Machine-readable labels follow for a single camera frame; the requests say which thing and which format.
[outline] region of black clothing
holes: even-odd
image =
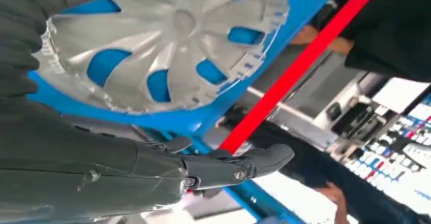
[[[244,114],[240,108],[231,109],[226,117],[224,126],[232,129],[242,120]],[[310,188],[326,186],[327,181],[333,182],[345,194],[349,214],[360,223],[416,224],[419,223],[418,218],[422,218],[356,176],[328,154],[293,137],[274,123],[263,122],[249,141],[260,148],[276,143],[290,146],[295,151],[295,156],[280,172]]]
[[[347,0],[334,0],[312,24],[321,29]],[[345,65],[431,82],[431,0],[371,0],[342,32],[355,42]]]

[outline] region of gray robotic hand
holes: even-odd
[[[85,222],[169,208],[188,189],[244,182],[284,166],[286,145],[232,157],[175,154],[190,142],[144,144],[77,129],[29,101],[46,20],[90,0],[0,0],[0,222]]]

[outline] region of red bar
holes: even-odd
[[[220,146],[232,154],[370,0],[349,0]]]

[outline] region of silver hubcap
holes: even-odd
[[[44,47],[35,56],[39,74],[87,104],[142,114],[194,109],[211,103],[226,85],[260,65],[269,33],[286,21],[287,0],[113,0],[118,13],[61,14],[48,22]],[[251,44],[232,42],[243,27],[264,35]],[[128,53],[103,84],[88,76],[104,50]],[[209,60],[226,77],[208,81],[197,67]],[[169,100],[158,101],[148,80],[166,71]]]

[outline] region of screw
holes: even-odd
[[[186,185],[187,187],[193,187],[196,184],[196,179],[194,178],[187,178]]]
[[[244,181],[245,178],[247,177],[247,173],[243,169],[239,169],[238,171],[235,172],[233,177],[235,181]]]

